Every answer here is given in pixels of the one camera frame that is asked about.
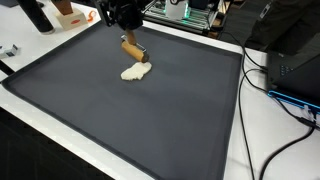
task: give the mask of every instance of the wire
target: wire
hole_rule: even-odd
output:
[[[237,42],[237,44],[238,44],[239,46],[241,46],[242,50],[244,51],[244,54],[249,58],[249,60],[250,60],[254,65],[258,66],[259,68],[261,68],[261,69],[263,69],[263,70],[266,70],[266,71],[268,70],[267,67],[261,66],[261,65],[259,65],[258,63],[256,63],[256,62],[249,56],[249,54],[248,54],[247,51],[246,51],[246,48],[245,48],[245,47],[240,43],[240,41],[237,40],[231,33],[225,32],[225,31],[223,31],[223,32],[221,32],[221,33],[228,34],[229,36],[231,36],[231,37]]]
[[[320,129],[320,127],[318,127],[318,125],[315,123],[315,120],[310,121],[310,120],[305,119],[305,118],[303,118],[303,117],[298,117],[298,116],[293,115],[293,114],[284,106],[284,104],[283,104],[279,99],[277,99],[277,98],[274,98],[274,99],[280,104],[280,106],[282,107],[282,109],[283,109],[287,114],[289,114],[290,116],[292,116],[293,118],[295,118],[298,122],[300,122],[300,123],[302,123],[302,124],[304,124],[304,125],[306,125],[306,126],[308,126],[308,127],[311,127],[311,128],[315,128],[315,129],[318,129],[318,130]]]
[[[249,163],[250,163],[251,176],[252,176],[252,179],[255,180],[254,171],[253,171],[253,165],[252,165],[252,160],[251,160],[251,155],[250,155],[250,149],[249,149],[249,145],[248,145],[246,130],[245,130],[245,127],[244,127],[242,107],[241,107],[241,89],[242,89],[243,81],[244,81],[245,77],[247,76],[247,74],[249,72],[251,72],[251,71],[260,71],[260,72],[265,73],[265,71],[263,71],[261,69],[250,69],[250,70],[248,70],[248,71],[246,71],[244,73],[244,76],[241,79],[240,87],[239,87],[239,91],[238,91],[238,105],[239,105],[239,112],[240,112],[240,120],[241,120],[241,127],[242,127],[243,137],[244,137],[244,141],[245,141],[245,145],[246,145],[246,149],[247,149],[247,154],[248,154],[248,159],[249,159]]]
[[[244,136],[244,139],[245,139],[246,149],[247,149],[247,153],[248,153],[248,159],[249,159],[249,163],[250,163],[251,176],[252,176],[252,179],[255,180],[254,171],[253,171],[253,165],[252,165],[252,160],[251,160],[251,155],[250,155],[250,149],[249,149],[249,145],[248,145],[247,135],[246,135],[245,127],[244,127],[243,114],[242,114],[242,107],[241,107],[241,88],[242,88],[244,79],[246,79],[252,87],[254,87],[254,88],[256,88],[256,89],[258,89],[258,90],[260,90],[260,91],[262,91],[262,92],[268,93],[265,89],[262,89],[262,88],[260,88],[260,87],[258,87],[258,86],[255,86],[255,85],[250,81],[250,79],[249,79],[248,76],[247,76],[247,74],[248,74],[249,72],[251,72],[251,71],[260,71],[260,72],[262,72],[262,73],[266,73],[266,72],[267,72],[267,68],[264,67],[264,66],[260,66],[260,65],[258,65],[256,62],[254,62],[254,61],[250,58],[250,56],[248,55],[248,53],[246,52],[245,47],[244,47],[244,46],[239,42],[239,40],[237,40],[231,33],[228,33],[228,32],[223,32],[223,33],[230,35],[230,36],[241,46],[242,51],[243,51],[243,54],[242,54],[242,71],[243,71],[244,75],[243,75],[243,77],[242,77],[242,79],[241,79],[241,82],[240,82],[240,87],[239,87],[239,92],[238,92],[238,93],[239,93],[239,95],[238,95],[238,103],[239,103],[239,111],[240,111],[240,119],[241,119],[241,125],[242,125],[242,130],[243,130],[243,136]],[[255,65],[257,65],[257,66],[260,67],[261,69],[250,69],[250,70],[248,70],[248,71],[245,71],[245,69],[244,69],[245,56],[247,56],[247,57],[250,59],[251,62],[253,62]],[[309,136],[311,136],[312,133],[314,132],[315,128],[320,129],[320,128],[317,126],[317,124],[316,124],[315,121],[312,122],[312,121],[309,121],[309,120],[307,120],[307,119],[305,119],[305,118],[297,117],[297,116],[293,115],[293,114],[283,105],[283,103],[282,103],[280,100],[278,100],[278,99],[276,99],[276,98],[275,98],[275,100],[277,100],[277,101],[279,102],[279,104],[281,105],[281,107],[282,107],[290,116],[292,116],[293,118],[295,118],[295,119],[296,119],[297,121],[299,121],[300,123],[302,123],[302,124],[310,127],[310,130],[309,130],[308,133],[305,134],[304,136],[302,136],[302,137],[300,137],[300,138],[298,138],[298,139],[296,139],[296,140],[293,140],[293,141],[285,144],[285,145],[282,146],[280,149],[278,149],[278,150],[276,150],[275,152],[273,152],[273,153],[269,156],[269,158],[265,161],[265,163],[263,164],[262,170],[261,170],[261,173],[260,173],[260,176],[259,176],[259,180],[263,180],[264,173],[265,173],[265,171],[266,171],[269,163],[272,161],[272,159],[273,159],[275,156],[277,156],[279,153],[281,153],[282,151],[284,151],[284,150],[287,149],[288,147],[290,147],[290,146],[292,146],[292,145],[294,145],[294,144],[296,144],[296,143],[298,143],[298,142],[300,142],[300,141],[308,138]]]
[[[269,163],[271,162],[271,160],[276,157],[279,153],[281,153],[282,151],[284,151],[285,149],[287,149],[288,147],[302,141],[302,140],[305,140],[307,139],[308,137],[310,137],[312,135],[312,133],[314,132],[314,127],[310,128],[310,130],[307,132],[307,134],[305,134],[304,136],[296,139],[296,140],[293,140],[287,144],[285,144],[284,146],[282,146],[280,149],[276,150],[275,152],[273,152],[269,158],[265,161],[265,163],[263,164],[262,166],[262,170],[261,170],[261,173],[260,173],[260,177],[259,177],[259,180],[263,180],[263,176],[264,176],[264,173],[269,165]]]

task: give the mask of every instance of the bottle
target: bottle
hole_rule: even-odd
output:
[[[47,16],[44,14],[36,0],[17,0],[23,11],[27,14],[32,23],[41,34],[54,33],[54,28]]]

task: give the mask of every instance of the orange object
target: orange object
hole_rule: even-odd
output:
[[[88,19],[88,22],[92,22],[93,21],[93,18],[96,16],[96,12],[95,11],[90,11],[90,13],[89,13],[89,19]]]

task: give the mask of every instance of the metal frame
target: metal frame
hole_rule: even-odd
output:
[[[155,22],[158,24],[170,26],[173,28],[193,32],[196,34],[208,34],[211,26],[218,15],[218,11],[198,10],[191,8],[190,17],[182,20],[171,20],[165,16],[164,7],[158,0],[153,0],[146,6],[144,20]]]

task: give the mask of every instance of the black device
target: black device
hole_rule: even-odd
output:
[[[308,60],[268,54],[268,95],[320,114],[320,54]]]
[[[42,34],[51,34],[54,28],[36,0],[17,0],[23,11]]]
[[[101,20],[107,26],[118,24],[123,30],[142,26],[142,10],[147,0],[94,0]]]

